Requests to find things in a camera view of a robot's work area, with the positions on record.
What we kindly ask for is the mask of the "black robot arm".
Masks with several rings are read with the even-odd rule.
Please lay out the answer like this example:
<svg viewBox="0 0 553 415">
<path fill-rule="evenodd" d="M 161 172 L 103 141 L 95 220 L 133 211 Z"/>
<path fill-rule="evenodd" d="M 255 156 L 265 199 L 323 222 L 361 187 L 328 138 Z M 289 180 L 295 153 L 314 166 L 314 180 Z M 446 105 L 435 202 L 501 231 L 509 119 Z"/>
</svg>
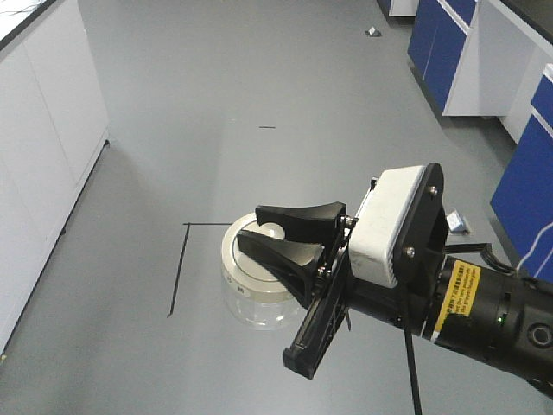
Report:
<svg viewBox="0 0 553 415">
<path fill-rule="evenodd" d="M 361 222 L 334 202 L 319 207 L 257 208 L 260 223 L 285 233 L 274 239 L 238 233 L 239 250 L 268 270 L 306 309 L 284 366 L 312 379 L 348 311 L 357 310 L 442 348 L 514 374 L 552 393 L 552 286 L 516 278 L 503 265 L 481 267 L 458 252 L 489 253 L 486 244 L 446 244 L 441 205 L 418 203 L 407 213 L 392 251 L 397 286 L 353 273 L 353 236 Z"/>
</svg>

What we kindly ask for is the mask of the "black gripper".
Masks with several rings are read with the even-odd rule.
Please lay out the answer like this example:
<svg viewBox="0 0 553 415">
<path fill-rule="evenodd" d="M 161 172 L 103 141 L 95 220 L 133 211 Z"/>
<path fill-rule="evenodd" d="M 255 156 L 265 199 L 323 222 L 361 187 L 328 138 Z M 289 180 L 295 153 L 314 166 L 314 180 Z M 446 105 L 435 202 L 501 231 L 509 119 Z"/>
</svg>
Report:
<svg viewBox="0 0 553 415">
<path fill-rule="evenodd" d="M 313 301 L 316 275 L 324 264 L 324 247 L 338 238 L 346 204 L 335 201 L 313 207 L 258 205 L 259 226 L 275 223 L 285 239 L 253 231 L 238 232 L 238 249 L 272 273 L 297 302 L 308 309 L 292 345 L 283 352 L 284 366 L 313 379 L 349 309 L 403 330 L 410 376 L 416 376 L 411 337 L 437 317 L 431 308 L 444 255 L 448 228 L 445 216 L 407 217 L 393 249 L 397 285 L 387 289 L 355 278 L 348 244 L 332 272 L 329 288 Z"/>
</svg>

